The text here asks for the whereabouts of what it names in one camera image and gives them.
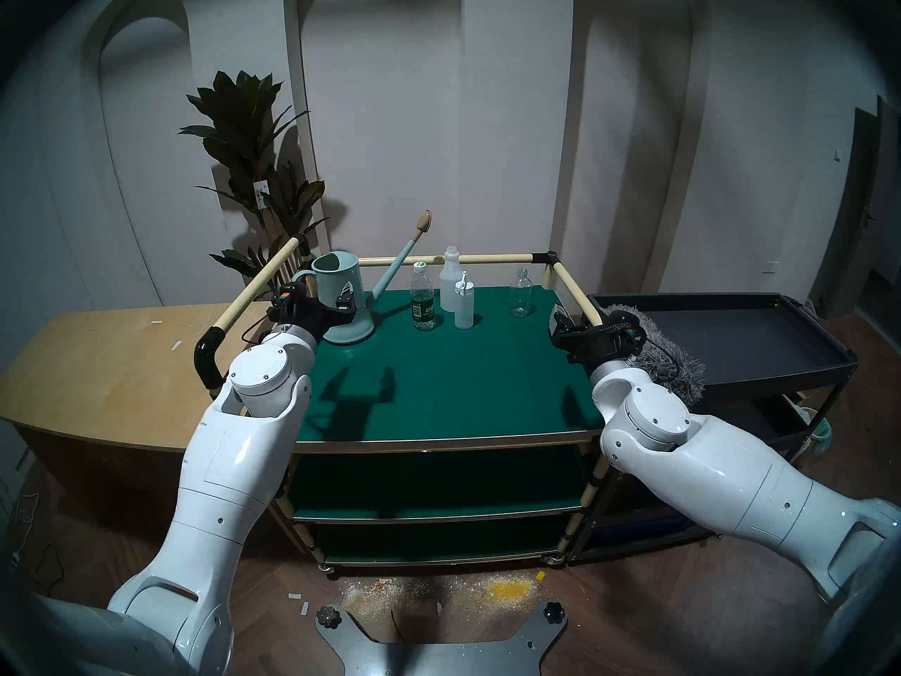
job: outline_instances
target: green table surface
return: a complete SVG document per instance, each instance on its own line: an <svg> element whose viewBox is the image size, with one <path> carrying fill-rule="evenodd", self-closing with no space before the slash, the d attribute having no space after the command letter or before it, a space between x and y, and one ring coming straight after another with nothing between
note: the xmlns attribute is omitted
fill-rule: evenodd
<svg viewBox="0 0 901 676"><path fill-rule="evenodd" d="M376 329L367 339L320 345L297 449L487 448L599 433L604 419L584 370L548 337L556 294L536 286L534 310L520 318L507 312L509 295L509 288L477 288L475 323L464 330L439 308L435 291L438 324L421 332L409 291L386 291L371 310Z"/></svg>

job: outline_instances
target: plastic bottle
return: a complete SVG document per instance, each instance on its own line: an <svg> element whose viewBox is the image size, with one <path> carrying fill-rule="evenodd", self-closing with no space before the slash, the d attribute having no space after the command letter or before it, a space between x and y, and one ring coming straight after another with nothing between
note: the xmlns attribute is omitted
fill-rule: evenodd
<svg viewBox="0 0 901 676"><path fill-rule="evenodd" d="M510 284L510 314L525 317L531 312L531 280L526 269L517 269L516 280Z"/></svg>
<svg viewBox="0 0 901 676"><path fill-rule="evenodd" d="M467 280L466 271L463 272L460 282L454 286L457 293L457 311L453 314L454 325L458 329L472 327L473 317L476 314L476 288Z"/></svg>
<svg viewBox="0 0 901 676"><path fill-rule="evenodd" d="M412 304L412 325L423 332L433 329L435 327L435 291L431 288L431 280L425 273L425 261L417 261L412 266L410 303Z"/></svg>
<svg viewBox="0 0 901 676"><path fill-rule="evenodd" d="M457 283L463 277L460 268L460 252L456 247L448 247L444 253L444 268L441 269L441 309L444 312L453 312L457 308L458 298L455 290Z"/></svg>

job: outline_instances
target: debris on floor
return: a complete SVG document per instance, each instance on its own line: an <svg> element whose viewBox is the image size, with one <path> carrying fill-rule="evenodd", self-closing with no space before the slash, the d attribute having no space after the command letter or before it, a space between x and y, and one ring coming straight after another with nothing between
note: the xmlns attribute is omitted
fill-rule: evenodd
<svg viewBox="0 0 901 676"><path fill-rule="evenodd" d="M366 621L402 610L415 602L433 602L439 615L478 614L482 618L526 615L538 602L541 580L529 570L432 577L349 580L341 607Z"/></svg>

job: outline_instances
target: green bottle label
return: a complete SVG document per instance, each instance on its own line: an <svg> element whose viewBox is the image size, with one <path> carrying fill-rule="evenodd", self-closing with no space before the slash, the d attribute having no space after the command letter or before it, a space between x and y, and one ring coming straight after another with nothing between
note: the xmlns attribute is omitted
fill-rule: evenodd
<svg viewBox="0 0 901 676"><path fill-rule="evenodd" d="M414 322L431 322L433 319L435 319L435 298L412 302L412 320Z"/></svg>

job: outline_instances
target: metal mounting plate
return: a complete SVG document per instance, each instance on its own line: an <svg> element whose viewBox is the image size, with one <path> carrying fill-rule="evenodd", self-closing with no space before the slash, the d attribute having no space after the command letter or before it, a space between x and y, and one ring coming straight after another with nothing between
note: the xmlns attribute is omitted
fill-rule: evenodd
<svg viewBox="0 0 901 676"><path fill-rule="evenodd" d="M499 642L457 644L386 644L368 638L351 616L337 606L341 622L316 629L353 676L538 676L544 652L567 624L566 611L552 623L544 600L531 612L519 631Z"/></svg>

